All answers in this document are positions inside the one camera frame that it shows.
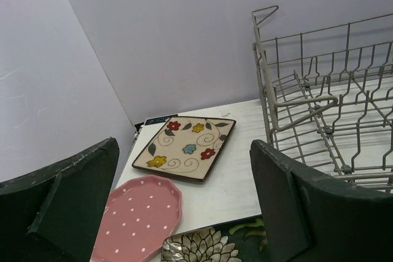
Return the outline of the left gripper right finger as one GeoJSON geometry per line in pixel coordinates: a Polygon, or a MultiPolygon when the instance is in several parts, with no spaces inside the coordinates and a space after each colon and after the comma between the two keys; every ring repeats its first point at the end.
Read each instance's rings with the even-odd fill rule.
{"type": "Polygon", "coordinates": [[[391,261],[392,195],[334,178],[261,140],[251,168],[273,261],[391,261]]]}

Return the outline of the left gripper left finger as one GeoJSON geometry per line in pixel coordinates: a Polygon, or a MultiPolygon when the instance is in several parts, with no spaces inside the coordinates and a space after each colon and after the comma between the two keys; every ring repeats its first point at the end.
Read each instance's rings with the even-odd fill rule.
{"type": "Polygon", "coordinates": [[[89,261],[119,155],[110,137],[1,182],[1,261],[89,261]]]}

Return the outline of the black floral square plate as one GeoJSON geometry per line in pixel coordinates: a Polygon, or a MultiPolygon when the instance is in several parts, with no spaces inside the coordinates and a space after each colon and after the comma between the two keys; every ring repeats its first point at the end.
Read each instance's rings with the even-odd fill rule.
{"type": "Polygon", "coordinates": [[[218,223],[175,234],[163,242],[161,260],[271,261],[261,215],[218,223]]]}

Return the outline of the pink dotted round plate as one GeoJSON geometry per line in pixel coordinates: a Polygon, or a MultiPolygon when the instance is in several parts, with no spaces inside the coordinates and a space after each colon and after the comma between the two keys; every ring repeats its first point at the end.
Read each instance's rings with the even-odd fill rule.
{"type": "Polygon", "coordinates": [[[163,177],[131,179],[109,194],[91,259],[149,261],[182,218],[182,193],[163,177]]]}

